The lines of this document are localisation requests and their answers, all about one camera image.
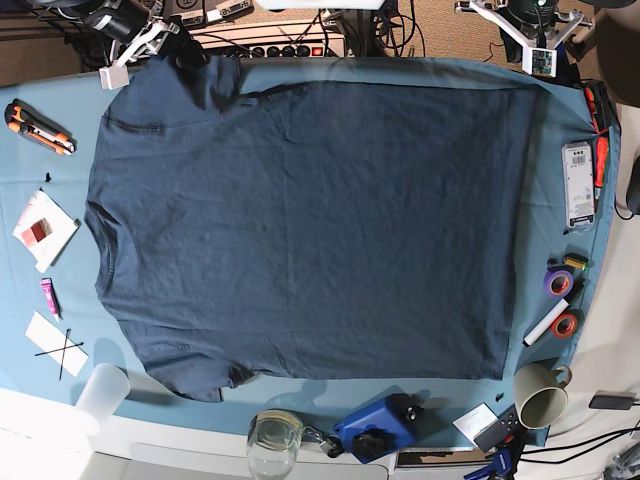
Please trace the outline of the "black remote control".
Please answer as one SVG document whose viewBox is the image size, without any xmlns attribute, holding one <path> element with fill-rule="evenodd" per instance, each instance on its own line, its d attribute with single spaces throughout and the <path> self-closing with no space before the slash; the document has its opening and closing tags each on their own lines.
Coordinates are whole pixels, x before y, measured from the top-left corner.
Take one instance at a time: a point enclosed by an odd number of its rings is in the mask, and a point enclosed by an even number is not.
<svg viewBox="0 0 640 480">
<path fill-rule="evenodd" d="M 502 444 L 510 435 L 521 430 L 516 405 L 512 404 L 491 425 L 474 438 L 476 446 L 484 453 Z"/>
</svg>

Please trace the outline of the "red tape roll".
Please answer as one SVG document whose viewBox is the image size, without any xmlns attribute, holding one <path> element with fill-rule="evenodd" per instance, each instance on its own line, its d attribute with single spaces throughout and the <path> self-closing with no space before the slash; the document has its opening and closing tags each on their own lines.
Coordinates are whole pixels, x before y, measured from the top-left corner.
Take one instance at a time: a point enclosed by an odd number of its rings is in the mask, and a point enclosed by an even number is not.
<svg viewBox="0 0 640 480">
<path fill-rule="evenodd" d="M 553 321 L 551 332 L 555 338 L 570 338 L 576 333 L 578 326 L 578 315 L 574 312 L 564 312 Z"/>
</svg>

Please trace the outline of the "blue clamp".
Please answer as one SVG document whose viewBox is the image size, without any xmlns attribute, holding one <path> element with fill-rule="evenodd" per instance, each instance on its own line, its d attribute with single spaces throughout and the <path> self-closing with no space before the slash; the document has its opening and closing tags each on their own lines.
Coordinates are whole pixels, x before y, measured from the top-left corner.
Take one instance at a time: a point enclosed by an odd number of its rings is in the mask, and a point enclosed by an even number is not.
<svg viewBox="0 0 640 480">
<path fill-rule="evenodd" d="M 524 451 L 525 444 L 512 440 L 501 446 L 491 457 L 489 464 L 463 476 L 464 480 L 515 478 L 517 466 Z"/>
</svg>

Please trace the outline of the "black hair pin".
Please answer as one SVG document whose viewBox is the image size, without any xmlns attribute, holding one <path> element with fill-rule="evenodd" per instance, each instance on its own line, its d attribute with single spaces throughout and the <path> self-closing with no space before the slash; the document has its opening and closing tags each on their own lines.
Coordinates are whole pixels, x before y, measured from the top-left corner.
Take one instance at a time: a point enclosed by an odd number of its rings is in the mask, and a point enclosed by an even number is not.
<svg viewBox="0 0 640 480">
<path fill-rule="evenodd" d="M 63 375 L 63 371 L 64 371 L 64 360 L 65 360 L 65 355 L 66 355 L 66 350 L 67 350 L 67 346 L 69 343 L 69 337 L 70 337 L 70 333 L 71 333 L 71 328 L 67 328 L 66 333 L 65 333 L 65 340 L 64 340 L 64 344 L 61 350 L 61 358 L 60 358 L 60 367 L 59 367 L 59 375 L 58 375 L 58 380 L 61 381 L 62 380 L 62 375 Z"/>
<path fill-rule="evenodd" d="M 43 355 L 50 355 L 50 354 L 53 354 L 53 353 L 57 353 L 57 352 L 62 352 L 62 351 L 65 351 L 65 350 L 69 350 L 69 349 L 71 349 L 71 348 L 79 348 L 79 347 L 81 347 L 81 346 L 83 346 L 83 345 L 84 345 L 84 342 L 79 342 L 79 343 L 77 343 L 77 344 L 67 343 L 67 344 L 65 344 L 65 345 L 64 345 L 63 347 L 61 347 L 61 348 L 57 348 L 57 349 L 53 349 L 53 350 L 49 350 L 49 351 L 44 351 L 44 352 L 36 353 L 34 356 L 36 356 L 36 357 L 37 357 L 37 356 L 43 356 Z"/>
</svg>

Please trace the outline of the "small padlock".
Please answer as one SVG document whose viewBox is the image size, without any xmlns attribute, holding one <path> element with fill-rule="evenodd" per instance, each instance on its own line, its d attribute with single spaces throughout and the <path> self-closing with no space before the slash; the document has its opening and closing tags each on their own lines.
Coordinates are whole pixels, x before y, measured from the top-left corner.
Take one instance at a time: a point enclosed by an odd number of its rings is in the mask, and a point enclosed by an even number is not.
<svg viewBox="0 0 640 480">
<path fill-rule="evenodd" d="M 318 443 L 319 448 L 329 458 L 335 459 L 345 452 L 338 437 L 328 435 L 311 425 L 306 425 L 303 428 L 303 435 L 314 439 Z"/>
</svg>

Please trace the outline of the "white power strip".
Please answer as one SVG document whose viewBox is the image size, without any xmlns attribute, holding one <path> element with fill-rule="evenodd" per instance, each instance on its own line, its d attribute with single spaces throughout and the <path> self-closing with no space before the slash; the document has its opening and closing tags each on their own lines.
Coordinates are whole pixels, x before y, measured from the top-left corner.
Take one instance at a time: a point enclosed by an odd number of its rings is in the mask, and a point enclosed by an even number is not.
<svg viewBox="0 0 640 480">
<path fill-rule="evenodd" d="M 215 55 L 239 58 L 323 58 L 349 56 L 343 34 L 318 23 L 209 26 L 192 30 L 202 47 Z"/>
</svg>

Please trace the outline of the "translucent plastic cup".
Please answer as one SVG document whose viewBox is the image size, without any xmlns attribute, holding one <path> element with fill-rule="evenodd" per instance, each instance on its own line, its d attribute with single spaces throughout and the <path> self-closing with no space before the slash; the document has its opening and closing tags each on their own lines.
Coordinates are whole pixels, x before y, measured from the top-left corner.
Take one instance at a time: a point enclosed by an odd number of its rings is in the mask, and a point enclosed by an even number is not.
<svg viewBox="0 0 640 480">
<path fill-rule="evenodd" d="M 110 364 L 96 365 L 74 406 L 83 432 L 97 435 L 130 391 L 129 378 L 122 369 Z"/>
</svg>

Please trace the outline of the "orange black utility knife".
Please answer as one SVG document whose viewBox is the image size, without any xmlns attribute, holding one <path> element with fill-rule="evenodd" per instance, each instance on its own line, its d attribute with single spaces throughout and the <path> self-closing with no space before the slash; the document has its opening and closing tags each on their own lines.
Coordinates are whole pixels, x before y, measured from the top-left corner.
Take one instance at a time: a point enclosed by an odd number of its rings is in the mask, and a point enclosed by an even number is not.
<svg viewBox="0 0 640 480">
<path fill-rule="evenodd" d="M 7 127 L 14 133 L 58 155 L 72 155 L 76 151 L 72 137 L 17 99 L 6 106 L 4 119 Z"/>
</svg>

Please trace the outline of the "clear glass mug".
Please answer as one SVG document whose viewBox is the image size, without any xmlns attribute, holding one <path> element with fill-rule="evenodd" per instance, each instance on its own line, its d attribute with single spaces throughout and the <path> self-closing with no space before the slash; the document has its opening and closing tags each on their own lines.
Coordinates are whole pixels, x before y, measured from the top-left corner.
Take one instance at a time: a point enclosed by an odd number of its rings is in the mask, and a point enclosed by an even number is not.
<svg viewBox="0 0 640 480">
<path fill-rule="evenodd" d="M 295 414 L 270 409 L 258 413 L 247 435 L 247 461 L 254 479 L 285 479 L 292 471 L 304 425 Z"/>
</svg>

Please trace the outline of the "white packaged device box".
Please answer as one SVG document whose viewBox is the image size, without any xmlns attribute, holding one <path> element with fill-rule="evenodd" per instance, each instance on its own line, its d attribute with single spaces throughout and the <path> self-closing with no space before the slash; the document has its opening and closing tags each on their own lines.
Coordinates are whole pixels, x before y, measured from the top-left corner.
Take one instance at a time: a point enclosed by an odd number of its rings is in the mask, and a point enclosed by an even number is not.
<svg viewBox="0 0 640 480">
<path fill-rule="evenodd" d="M 582 141 L 563 145 L 561 152 L 567 228 L 586 228 L 595 219 L 592 148 Z"/>
</svg>

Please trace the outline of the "orange black tool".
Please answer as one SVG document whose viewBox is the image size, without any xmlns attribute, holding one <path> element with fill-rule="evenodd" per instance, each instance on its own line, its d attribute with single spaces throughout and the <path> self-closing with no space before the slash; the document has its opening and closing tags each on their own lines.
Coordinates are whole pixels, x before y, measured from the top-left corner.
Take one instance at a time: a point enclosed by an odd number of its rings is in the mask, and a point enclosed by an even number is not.
<svg viewBox="0 0 640 480">
<path fill-rule="evenodd" d="M 584 83 L 584 95 L 597 134 L 606 133 L 612 124 L 612 109 L 605 84 L 600 80 Z"/>
</svg>

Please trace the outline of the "black adapter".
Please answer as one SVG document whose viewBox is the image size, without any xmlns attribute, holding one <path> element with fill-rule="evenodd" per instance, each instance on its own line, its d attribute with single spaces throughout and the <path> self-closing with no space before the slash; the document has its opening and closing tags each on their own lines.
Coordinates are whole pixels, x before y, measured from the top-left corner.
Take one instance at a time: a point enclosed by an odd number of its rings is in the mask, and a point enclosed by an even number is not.
<svg viewBox="0 0 640 480">
<path fill-rule="evenodd" d="M 634 394 L 598 391 L 591 398 L 588 407 L 593 410 L 627 411 L 638 405 L 639 401 Z"/>
</svg>

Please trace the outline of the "white marker pen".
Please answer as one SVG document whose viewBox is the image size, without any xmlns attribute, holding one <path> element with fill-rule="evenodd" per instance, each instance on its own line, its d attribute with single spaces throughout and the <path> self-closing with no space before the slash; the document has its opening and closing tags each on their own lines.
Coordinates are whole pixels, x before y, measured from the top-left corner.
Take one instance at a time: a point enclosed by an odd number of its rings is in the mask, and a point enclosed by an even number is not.
<svg viewBox="0 0 640 480">
<path fill-rule="evenodd" d="M 522 343 L 525 347 L 532 346 L 553 324 L 553 322 L 564 313 L 570 302 L 566 298 L 561 298 L 524 336 Z"/>
</svg>

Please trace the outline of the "purple tape roll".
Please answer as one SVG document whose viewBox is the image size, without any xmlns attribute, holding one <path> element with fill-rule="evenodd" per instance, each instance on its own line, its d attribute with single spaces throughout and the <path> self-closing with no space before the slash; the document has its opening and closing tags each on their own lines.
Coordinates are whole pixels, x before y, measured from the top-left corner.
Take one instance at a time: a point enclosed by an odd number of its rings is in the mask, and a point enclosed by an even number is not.
<svg viewBox="0 0 640 480">
<path fill-rule="evenodd" d="M 574 286 L 573 274 L 564 268 L 550 268 L 547 270 L 544 280 L 544 292 L 550 298 L 566 297 Z"/>
</svg>

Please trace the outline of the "beige ceramic mug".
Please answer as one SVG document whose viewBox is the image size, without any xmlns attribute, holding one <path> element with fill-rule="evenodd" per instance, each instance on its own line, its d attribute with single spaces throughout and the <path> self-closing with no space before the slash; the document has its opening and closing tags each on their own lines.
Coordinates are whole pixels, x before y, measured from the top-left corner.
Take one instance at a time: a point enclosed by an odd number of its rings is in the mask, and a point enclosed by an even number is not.
<svg viewBox="0 0 640 480">
<path fill-rule="evenodd" d="M 566 365 L 548 369 L 538 363 L 520 368 L 513 377 L 514 404 L 520 423 L 529 430 L 546 428 L 565 412 L 566 387 L 573 377 Z"/>
</svg>

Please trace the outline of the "white paper with red square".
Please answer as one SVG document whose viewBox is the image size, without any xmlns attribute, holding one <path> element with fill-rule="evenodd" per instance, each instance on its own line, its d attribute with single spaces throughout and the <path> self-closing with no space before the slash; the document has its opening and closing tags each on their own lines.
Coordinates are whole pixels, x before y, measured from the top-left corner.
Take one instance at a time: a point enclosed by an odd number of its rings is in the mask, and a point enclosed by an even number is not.
<svg viewBox="0 0 640 480">
<path fill-rule="evenodd" d="M 79 226 L 80 222 L 72 219 L 49 195 L 36 190 L 18 219 L 12 236 L 33 255 L 36 270 L 45 273 Z"/>
</svg>

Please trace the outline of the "small yellow battery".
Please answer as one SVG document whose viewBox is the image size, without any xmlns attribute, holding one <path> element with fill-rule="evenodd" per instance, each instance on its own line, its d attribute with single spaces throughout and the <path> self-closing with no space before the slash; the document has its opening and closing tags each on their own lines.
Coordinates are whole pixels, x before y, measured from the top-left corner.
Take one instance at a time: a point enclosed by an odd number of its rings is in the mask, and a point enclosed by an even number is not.
<svg viewBox="0 0 640 480">
<path fill-rule="evenodd" d="M 589 261 L 582 257 L 578 257 L 572 254 L 564 255 L 562 258 L 564 265 L 574 268 L 580 271 L 587 271 L 589 269 Z"/>
</svg>

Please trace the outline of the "light blue table cloth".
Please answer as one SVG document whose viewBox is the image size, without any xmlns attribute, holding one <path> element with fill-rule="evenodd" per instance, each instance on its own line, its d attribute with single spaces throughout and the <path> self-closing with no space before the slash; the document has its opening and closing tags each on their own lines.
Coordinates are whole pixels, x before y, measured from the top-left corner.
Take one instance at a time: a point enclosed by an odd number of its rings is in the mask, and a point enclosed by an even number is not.
<svg viewBox="0 0 640 480">
<path fill-rule="evenodd" d="M 586 313 L 593 303 L 602 266 L 611 250 L 614 186 L 621 167 L 621 130 L 610 130 L 610 156 L 596 224 L 565 229 L 562 172 L 550 153 L 565 143 L 586 140 L 591 127 L 576 94 L 547 85 L 532 132 L 531 157 L 523 191 L 516 241 L 517 299 L 505 378 L 491 380 L 366 379 L 300 380 L 257 377 L 227 390 L 219 403 L 179 397 L 149 377 L 117 322 L 104 310 L 94 283 L 99 252 L 83 223 L 89 171 L 101 116 L 113 99 L 94 74 L 6 87 L 3 103 L 22 100 L 67 127 L 79 143 L 71 156 L 58 155 L 1 132 L 1 388 L 28 397 L 74 404 L 93 368 L 122 368 L 131 391 L 120 416 L 214 431 L 243 433 L 265 408 L 290 409 L 316 426 L 329 428 L 349 413 L 395 392 L 416 393 L 436 411 L 427 441 L 433 446 L 463 445 L 453 421 L 479 403 L 496 411 L 511 401 L 510 376 L 520 366 L 575 365 L 584 332 L 567 339 L 551 334 L 531 347 L 522 339 L 552 307 L 544 293 L 547 261 L 567 252 L 590 261 L 575 306 Z"/>
</svg>

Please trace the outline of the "dark blue T-shirt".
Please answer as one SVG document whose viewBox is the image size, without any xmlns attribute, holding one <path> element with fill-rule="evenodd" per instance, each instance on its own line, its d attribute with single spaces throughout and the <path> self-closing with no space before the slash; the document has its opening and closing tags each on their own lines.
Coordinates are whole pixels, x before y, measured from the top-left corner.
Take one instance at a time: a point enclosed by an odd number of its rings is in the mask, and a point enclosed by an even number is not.
<svg viewBox="0 0 640 480">
<path fill-rule="evenodd" d="M 146 373 L 501 379 L 538 90 L 239 80 L 153 61 L 101 119 L 96 290 Z"/>
</svg>

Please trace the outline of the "orange screwdriver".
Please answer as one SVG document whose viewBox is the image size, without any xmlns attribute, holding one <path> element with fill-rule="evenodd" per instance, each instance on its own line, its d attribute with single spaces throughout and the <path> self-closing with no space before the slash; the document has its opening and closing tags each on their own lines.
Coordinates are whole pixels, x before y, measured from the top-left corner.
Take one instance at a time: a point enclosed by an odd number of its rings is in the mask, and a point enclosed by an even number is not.
<svg viewBox="0 0 640 480">
<path fill-rule="evenodd" d="M 601 134 L 596 139 L 594 158 L 594 207 L 597 207 L 604 186 L 606 164 L 609 155 L 609 134 Z"/>
</svg>

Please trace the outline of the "small pink tube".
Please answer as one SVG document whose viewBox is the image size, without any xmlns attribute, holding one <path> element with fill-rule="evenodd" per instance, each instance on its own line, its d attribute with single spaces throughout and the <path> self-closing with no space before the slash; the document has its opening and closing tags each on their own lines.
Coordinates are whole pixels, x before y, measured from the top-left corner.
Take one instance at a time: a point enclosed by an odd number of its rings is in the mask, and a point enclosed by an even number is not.
<svg viewBox="0 0 640 480">
<path fill-rule="evenodd" d="M 57 323 L 59 323 L 61 320 L 61 316 L 60 316 L 61 309 L 55 293 L 55 289 L 53 287 L 52 280 L 50 278 L 42 278 L 40 280 L 40 286 L 45 295 L 47 305 L 51 315 L 53 316 L 54 320 Z"/>
</svg>

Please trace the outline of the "blue plastic box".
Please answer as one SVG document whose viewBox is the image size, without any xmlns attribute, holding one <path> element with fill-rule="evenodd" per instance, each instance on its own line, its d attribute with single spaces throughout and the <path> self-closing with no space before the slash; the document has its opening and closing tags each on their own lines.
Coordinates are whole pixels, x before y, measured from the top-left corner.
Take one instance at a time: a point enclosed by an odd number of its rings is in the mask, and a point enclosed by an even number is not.
<svg viewBox="0 0 640 480">
<path fill-rule="evenodd" d="M 368 464 L 413 444 L 422 412 L 412 396 L 396 393 L 351 413 L 332 432 L 345 452 Z"/>
</svg>

